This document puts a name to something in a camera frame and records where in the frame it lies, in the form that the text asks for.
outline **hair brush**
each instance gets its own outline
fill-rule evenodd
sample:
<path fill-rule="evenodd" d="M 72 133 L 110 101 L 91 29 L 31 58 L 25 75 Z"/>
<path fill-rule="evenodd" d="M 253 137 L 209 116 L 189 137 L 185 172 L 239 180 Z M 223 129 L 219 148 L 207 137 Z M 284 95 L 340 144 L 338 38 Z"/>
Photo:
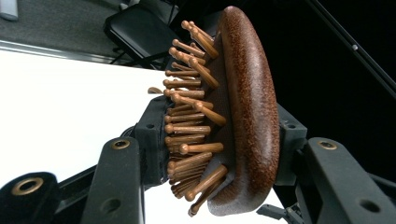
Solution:
<path fill-rule="evenodd" d="M 177 198 L 207 201 L 215 216 L 253 211 L 276 180 L 279 130 L 276 96 L 260 39 L 237 7 L 223 10 L 212 38 L 192 21 L 189 45 L 173 41 L 163 94 L 167 172 Z"/>

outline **screw hole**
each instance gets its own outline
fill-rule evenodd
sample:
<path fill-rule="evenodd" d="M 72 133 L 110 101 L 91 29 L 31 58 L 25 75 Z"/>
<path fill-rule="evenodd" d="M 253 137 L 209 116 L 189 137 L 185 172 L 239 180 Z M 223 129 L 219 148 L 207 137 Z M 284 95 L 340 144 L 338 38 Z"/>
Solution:
<path fill-rule="evenodd" d="M 329 150 L 337 149 L 337 145 L 327 141 L 319 141 L 318 144 L 324 149 L 329 149 Z"/>
<path fill-rule="evenodd" d="M 112 213 L 119 209 L 121 201 L 118 199 L 110 199 L 102 203 L 102 212 L 105 214 Z"/>
<path fill-rule="evenodd" d="M 24 183 L 23 185 L 20 186 L 20 190 L 28 190 L 30 188 L 33 188 L 37 183 L 35 181 L 29 181 L 27 183 Z"/>
<path fill-rule="evenodd" d="M 113 149 L 123 149 L 123 148 L 128 147 L 130 144 L 131 144 L 131 143 L 130 143 L 129 141 L 127 141 L 127 140 L 119 140 L 119 141 L 114 142 L 114 143 L 111 145 L 111 147 L 112 147 Z"/>
<path fill-rule="evenodd" d="M 361 200 L 360 205 L 372 213 L 378 213 L 381 209 L 375 203 L 368 200 Z"/>

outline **brush bristle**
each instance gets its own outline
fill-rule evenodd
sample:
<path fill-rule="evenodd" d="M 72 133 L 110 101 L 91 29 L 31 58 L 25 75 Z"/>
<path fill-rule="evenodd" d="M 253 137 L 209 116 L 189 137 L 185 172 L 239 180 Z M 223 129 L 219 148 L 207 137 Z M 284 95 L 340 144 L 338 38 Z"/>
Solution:
<path fill-rule="evenodd" d="M 175 78 L 163 82 L 164 95 L 171 98 L 175 106 L 168 109 L 164 130 L 168 133 L 165 144 L 170 152 L 168 176 L 172 192 L 177 198 L 185 197 L 189 202 L 202 193 L 189 211 L 189 215 L 194 216 L 226 179 L 228 169 L 221 162 L 208 174 L 205 171 L 214 155 L 224 149 L 221 142 L 211 142 L 213 137 L 210 135 L 227 120 L 213 110 L 214 104 L 205 100 L 208 92 L 219 87 L 219 82 L 205 67 L 219 56 L 213 47 L 213 39 L 193 22 L 183 21 L 182 26 L 191 32 L 192 39 L 201 48 L 195 43 L 185 45 L 174 40 L 175 47 L 169 49 L 180 63 L 172 63 L 177 71 L 165 71 L 168 77 Z"/>

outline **white table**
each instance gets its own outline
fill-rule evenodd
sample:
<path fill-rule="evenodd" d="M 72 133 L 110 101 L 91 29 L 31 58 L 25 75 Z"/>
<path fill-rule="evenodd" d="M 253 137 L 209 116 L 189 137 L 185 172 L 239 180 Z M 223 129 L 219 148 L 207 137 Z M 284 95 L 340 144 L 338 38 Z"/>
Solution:
<path fill-rule="evenodd" d="M 0 187 L 32 172 L 51 172 L 61 182 L 92 167 L 106 141 L 139 121 L 158 96 L 148 88 L 163 89 L 164 78 L 158 71 L 0 50 Z M 190 218 L 191 203 L 177 200 L 167 183 L 145 197 L 148 224 L 279 223 L 254 212 L 214 217 L 205 205 Z M 273 192 L 266 203 L 281 206 Z"/>

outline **chair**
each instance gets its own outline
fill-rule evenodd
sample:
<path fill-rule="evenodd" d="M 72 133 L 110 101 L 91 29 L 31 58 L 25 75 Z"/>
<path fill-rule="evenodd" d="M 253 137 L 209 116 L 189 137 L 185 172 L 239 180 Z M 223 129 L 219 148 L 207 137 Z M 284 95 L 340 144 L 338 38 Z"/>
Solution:
<path fill-rule="evenodd" d="M 209 8 L 208 0 L 177 1 L 179 12 L 169 24 L 164 23 L 150 8 L 137 4 L 106 19 L 104 32 L 133 61 L 125 65 L 163 70 L 173 39 L 183 39 L 184 31 L 174 30 L 183 20 L 202 17 Z"/>

